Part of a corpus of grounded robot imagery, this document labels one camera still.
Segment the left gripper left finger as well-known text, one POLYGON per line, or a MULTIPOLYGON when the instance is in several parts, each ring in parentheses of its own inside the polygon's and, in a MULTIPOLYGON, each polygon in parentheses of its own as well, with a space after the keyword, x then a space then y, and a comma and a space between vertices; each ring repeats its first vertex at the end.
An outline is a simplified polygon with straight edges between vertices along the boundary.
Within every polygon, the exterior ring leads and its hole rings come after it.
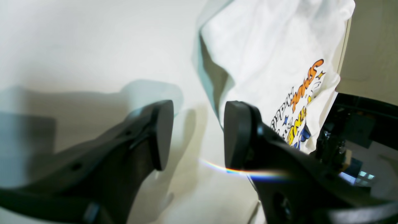
POLYGON ((55 172, 27 186, 1 189, 1 207, 31 218, 73 224, 125 224, 145 179, 166 168, 174 122, 172 100, 88 143, 55 172))

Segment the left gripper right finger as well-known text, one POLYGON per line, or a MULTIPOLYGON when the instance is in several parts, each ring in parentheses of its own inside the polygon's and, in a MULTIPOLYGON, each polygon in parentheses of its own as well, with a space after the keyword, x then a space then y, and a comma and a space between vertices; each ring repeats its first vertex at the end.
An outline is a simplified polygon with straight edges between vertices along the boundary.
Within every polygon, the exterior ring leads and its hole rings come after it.
POLYGON ((397 202, 371 197, 291 147, 248 103, 225 104, 224 161, 250 177, 269 224, 397 223, 397 202))

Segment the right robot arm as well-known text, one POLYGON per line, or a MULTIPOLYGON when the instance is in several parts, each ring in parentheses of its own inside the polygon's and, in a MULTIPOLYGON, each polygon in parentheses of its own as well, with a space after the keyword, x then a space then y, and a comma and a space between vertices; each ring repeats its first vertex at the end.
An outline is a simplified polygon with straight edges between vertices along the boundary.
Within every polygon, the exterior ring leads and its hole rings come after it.
POLYGON ((337 94, 317 140, 313 156, 333 168, 341 168, 348 144, 397 156, 396 105, 371 98, 337 94))

